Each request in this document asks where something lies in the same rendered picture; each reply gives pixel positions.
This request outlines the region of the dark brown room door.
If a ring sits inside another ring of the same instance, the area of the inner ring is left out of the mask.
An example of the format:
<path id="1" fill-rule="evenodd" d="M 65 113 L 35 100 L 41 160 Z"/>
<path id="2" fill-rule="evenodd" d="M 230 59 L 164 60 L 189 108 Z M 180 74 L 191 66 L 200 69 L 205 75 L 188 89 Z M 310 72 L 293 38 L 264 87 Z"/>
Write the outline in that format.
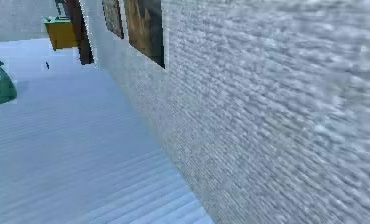
<path id="1" fill-rule="evenodd" d="M 79 0 L 66 0 L 69 17 L 73 25 L 77 47 L 79 50 L 79 58 L 82 65 L 92 64 L 94 62 L 85 20 Z"/>

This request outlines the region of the yellow cabinet with green top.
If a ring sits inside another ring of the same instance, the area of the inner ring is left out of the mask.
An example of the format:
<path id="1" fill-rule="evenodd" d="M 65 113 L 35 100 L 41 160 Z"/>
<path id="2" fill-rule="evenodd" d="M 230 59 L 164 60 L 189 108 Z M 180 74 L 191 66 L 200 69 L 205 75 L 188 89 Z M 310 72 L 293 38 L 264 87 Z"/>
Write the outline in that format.
<path id="1" fill-rule="evenodd" d="M 77 46 L 73 24 L 68 17 L 44 17 L 43 24 L 45 25 L 54 51 Z"/>

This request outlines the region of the green garbage bag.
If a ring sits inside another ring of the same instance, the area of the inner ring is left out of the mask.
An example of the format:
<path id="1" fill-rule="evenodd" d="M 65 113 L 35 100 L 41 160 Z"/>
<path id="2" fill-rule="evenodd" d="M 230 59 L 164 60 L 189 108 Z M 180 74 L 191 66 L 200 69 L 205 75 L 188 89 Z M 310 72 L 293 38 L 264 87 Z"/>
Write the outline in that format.
<path id="1" fill-rule="evenodd" d="M 8 73 L 2 68 L 0 60 L 0 105 L 17 98 L 17 90 Z"/>

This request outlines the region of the brown framed wall picture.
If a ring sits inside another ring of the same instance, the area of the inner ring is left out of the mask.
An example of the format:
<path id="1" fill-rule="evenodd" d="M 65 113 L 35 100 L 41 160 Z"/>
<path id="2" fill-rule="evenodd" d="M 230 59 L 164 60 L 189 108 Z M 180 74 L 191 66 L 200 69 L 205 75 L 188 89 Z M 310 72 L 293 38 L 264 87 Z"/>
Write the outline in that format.
<path id="1" fill-rule="evenodd" d="M 124 0 L 129 43 L 165 67 L 161 0 Z"/>

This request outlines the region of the grey framed wall picture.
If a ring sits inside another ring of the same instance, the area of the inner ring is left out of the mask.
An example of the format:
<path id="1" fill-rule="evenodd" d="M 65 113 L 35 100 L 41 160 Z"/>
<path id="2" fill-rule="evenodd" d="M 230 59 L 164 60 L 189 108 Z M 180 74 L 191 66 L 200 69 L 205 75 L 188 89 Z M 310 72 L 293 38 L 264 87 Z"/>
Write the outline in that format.
<path id="1" fill-rule="evenodd" d="M 119 0 L 102 0 L 106 27 L 119 38 L 124 38 Z"/>

